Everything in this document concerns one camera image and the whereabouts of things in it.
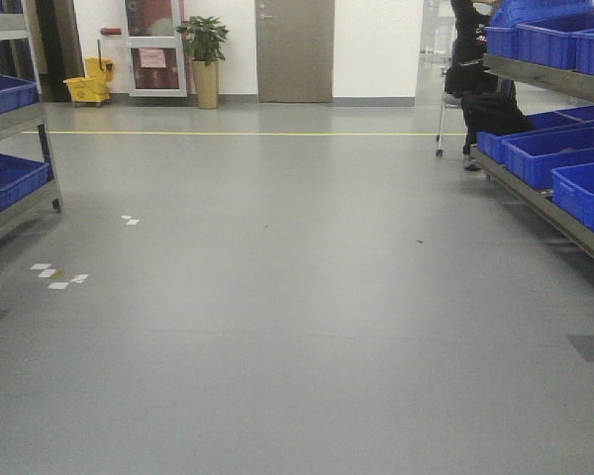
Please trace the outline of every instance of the metal shelf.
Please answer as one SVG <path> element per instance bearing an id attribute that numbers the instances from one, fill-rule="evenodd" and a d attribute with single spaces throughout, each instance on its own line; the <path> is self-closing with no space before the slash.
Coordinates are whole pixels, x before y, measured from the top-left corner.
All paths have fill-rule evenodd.
<path id="1" fill-rule="evenodd" d="M 542 218 L 594 258 L 594 233 L 554 205 L 548 198 L 549 193 L 533 189 L 503 165 L 479 151 L 476 146 L 471 149 L 471 156 L 477 159 L 489 176 L 493 177 L 508 191 L 524 200 Z"/>
<path id="2" fill-rule="evenodd" d="M 0 141 L 23 131 L 36 129 L 44 123 L 41 103 L 0 114 Z"/>
<path id="3" fill-rule="evenodd" d="M 486 54 L 491 73 L 594 103 L 594 76 Z"/>
<path id="4" fill-rule="evenodd" d="M 24 15 L 0 13 L 0 41 L 26 39 L 28 37 Z"/>
<path id="5" fill-rule="evenodd" d="M 23 3 L 22 6 L 25 10 L 24 14 L 0 14 L 0 41 L 29 39 L 26 3 Z M 31 49 L 31 42 L 29 42 L 29 48 L 36 77 L 38 77 L 35 67 L 35 52 Z M 0 141 L 23 131 L 37 130 L 44 161 L 50 164 L 48 183 L 0 212 L 0 239 L 25 221 L 33 219 L 42 206 L 52 204 L 57 212 L 61 211 L 61 193 L 54 170 L 45 122 L 44 108 L 41 103 L 0 114 Z"/>
<path id="6" fill-rule="evenodd" d="M 0 213 L 0 239 L 27 220 L 34 217 L 42 206 L 53 204 L 60 211 L 60 194 L 56 180 L 51 180 L 42 188 L 34 191 L 22 200 Z"/>

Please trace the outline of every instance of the potted plant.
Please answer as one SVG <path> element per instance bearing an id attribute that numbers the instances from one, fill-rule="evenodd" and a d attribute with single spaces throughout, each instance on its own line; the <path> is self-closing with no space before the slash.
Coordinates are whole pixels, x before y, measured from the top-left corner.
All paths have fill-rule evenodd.
<path id="1" fill-rule="evenodd" d="M 176 27 L 181 35 L 198 95 L 198 107 L 218 107 L 218 60 L 224 60 L 222 43 L 229 30 L 216 17 L 189 17 Z"/>

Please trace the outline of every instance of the chair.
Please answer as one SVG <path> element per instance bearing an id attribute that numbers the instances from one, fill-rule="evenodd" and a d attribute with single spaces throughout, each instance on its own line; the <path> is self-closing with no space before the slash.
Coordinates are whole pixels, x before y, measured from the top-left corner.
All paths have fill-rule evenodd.
<path id="1" fill-rule="evenodd" d="M 436 156 L 443 156 L 443 135 L 445 133 L 445 115 L 446 109 L 461 109 L 462 100 L 461 98 L 455 97 L 447 92 L 443 92 L 440 107 L 440 126 L 438 128 L 438 135 L 436 136 L 436 142 L 438 146 L 436 148 Z"/>

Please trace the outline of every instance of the chair leg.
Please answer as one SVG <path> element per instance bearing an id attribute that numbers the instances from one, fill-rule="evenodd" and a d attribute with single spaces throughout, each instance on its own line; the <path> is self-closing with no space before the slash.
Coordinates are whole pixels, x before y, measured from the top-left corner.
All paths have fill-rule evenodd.
<path id="1" fill-rule="evenodd" d="M 438 147 L 436 148 L 436 156 L 443 156 L 443 133 L 445 132 L 445 115 L 446 115 L 446 102 L 442 100 L 440 107 L 440 127 L 438 129 Z"/>

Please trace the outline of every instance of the glass door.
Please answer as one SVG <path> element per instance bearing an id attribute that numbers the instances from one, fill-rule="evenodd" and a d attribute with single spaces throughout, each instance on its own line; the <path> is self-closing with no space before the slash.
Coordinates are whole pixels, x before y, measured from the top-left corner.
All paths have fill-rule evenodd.
<path id="1" fill-rule="evenodd" d="M 187 95 L 180 35 L 182 0 L 123 0 L 131 96 Z"/>

